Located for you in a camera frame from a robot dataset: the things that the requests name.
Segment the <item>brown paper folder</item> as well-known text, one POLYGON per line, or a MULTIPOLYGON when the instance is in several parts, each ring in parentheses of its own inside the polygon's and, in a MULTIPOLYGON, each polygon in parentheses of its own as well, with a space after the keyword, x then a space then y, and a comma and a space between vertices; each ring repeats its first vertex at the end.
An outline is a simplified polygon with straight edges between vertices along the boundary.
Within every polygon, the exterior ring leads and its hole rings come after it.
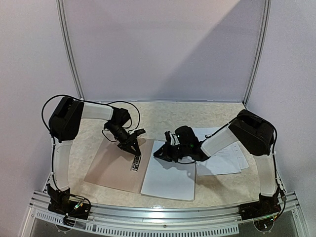
POLYGON ((143 185, 154 140, 139 139, 141 160, 137 171, 133 171, 134 155, 104 139, 84 178, 84 181, 139 194, 143 185))

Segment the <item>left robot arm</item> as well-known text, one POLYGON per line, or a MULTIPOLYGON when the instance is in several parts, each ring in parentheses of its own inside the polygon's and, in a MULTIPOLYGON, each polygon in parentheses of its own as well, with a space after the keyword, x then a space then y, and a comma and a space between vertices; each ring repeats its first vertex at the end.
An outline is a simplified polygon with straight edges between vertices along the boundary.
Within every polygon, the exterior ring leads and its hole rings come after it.
POLYGON ((141 158, 137 138, 144 134, 145 130, 136 128, 127 131, 125 124, 131 121, 127 109, 114 107, 111 103, 85 101, 69 95, 61 94, 60 97, 61 100, 49 121, 44 123, 52 143, 51 172, 46 184, 50 197, 70 193, 68 179, 70 150, 82 119, 105 121, 104 129, 113 135, 118 147, 134 155, 135 160, 141 158))

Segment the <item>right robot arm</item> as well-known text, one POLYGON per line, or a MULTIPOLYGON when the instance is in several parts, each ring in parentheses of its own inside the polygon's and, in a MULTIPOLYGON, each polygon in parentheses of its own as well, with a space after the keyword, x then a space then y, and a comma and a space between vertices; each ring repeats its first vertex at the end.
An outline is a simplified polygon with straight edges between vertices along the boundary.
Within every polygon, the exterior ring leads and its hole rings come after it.
POLYGON ((276 165, 276 127, 266 119, 241 110, 235 118, 211 135, 198 139, 193 128, 183 125, 175 131, 165 132, 165 142, 153 156, 166 162, 179 163, 184 157, 204 162, 222 149, 238 143, 255 159, 259 175, 259 195, 263 198, 255 205, 259 215, 266 215, 274 208, 272 197, 286 200, 285 188, 279 178, 276 165))

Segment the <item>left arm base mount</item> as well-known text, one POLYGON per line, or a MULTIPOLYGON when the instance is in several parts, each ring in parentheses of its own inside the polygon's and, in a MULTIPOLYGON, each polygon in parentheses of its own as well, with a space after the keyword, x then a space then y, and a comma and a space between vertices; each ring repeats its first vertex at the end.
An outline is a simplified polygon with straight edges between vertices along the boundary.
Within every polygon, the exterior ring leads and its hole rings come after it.
POLYGON ((47 185, 47 193, 50 197, 48 210, 66 217, 74 217, 87 220, 91 210, 89 199, 70 193, 70 189, 60 192, 47 185))

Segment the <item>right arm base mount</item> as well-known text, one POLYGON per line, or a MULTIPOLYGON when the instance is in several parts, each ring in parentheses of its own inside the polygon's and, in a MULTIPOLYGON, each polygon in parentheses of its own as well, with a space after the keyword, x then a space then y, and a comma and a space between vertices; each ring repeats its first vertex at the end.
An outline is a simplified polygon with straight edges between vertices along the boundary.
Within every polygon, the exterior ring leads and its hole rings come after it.
POLYGON ((249 220, 272 214, 281 214, 282 208, 277 197, 259 195, 259 200, 238 206, 238 213, 242 220, 249 220))

